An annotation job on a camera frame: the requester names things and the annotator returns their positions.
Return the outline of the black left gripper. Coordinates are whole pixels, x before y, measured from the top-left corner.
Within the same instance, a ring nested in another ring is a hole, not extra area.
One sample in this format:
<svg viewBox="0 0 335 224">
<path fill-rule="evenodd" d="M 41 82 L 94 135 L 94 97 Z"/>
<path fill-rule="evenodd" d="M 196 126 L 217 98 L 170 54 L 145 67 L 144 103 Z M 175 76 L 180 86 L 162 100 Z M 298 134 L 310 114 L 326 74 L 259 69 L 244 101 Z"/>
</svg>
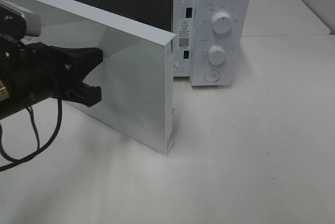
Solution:
<svg viewBox="0 0 335 224">
<path fill-rule="evenodd" d="M 103 62 L 99 48 L 60 48 L 1 39 L 1 103 L 36 104 L 55 98 L 92 107 L 102 89 L 82 83 Z"/>
</svg>

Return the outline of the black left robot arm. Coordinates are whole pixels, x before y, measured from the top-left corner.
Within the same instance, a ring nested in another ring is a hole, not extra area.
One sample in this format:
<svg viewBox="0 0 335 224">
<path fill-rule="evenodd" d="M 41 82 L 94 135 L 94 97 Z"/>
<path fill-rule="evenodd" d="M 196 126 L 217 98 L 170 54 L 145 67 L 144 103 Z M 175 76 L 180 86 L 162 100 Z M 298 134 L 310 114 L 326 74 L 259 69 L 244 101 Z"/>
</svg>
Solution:
<svg viewBox="0 0 335 224">
<path fill-rule="evenodd" d="M 84 79 L 103 62 L 99 48 L 60 48 L 42 42 L 1 40 L 1 118 L 48 98 L 91 107 L 102 100 L 99 86 Z"/>
</svg>

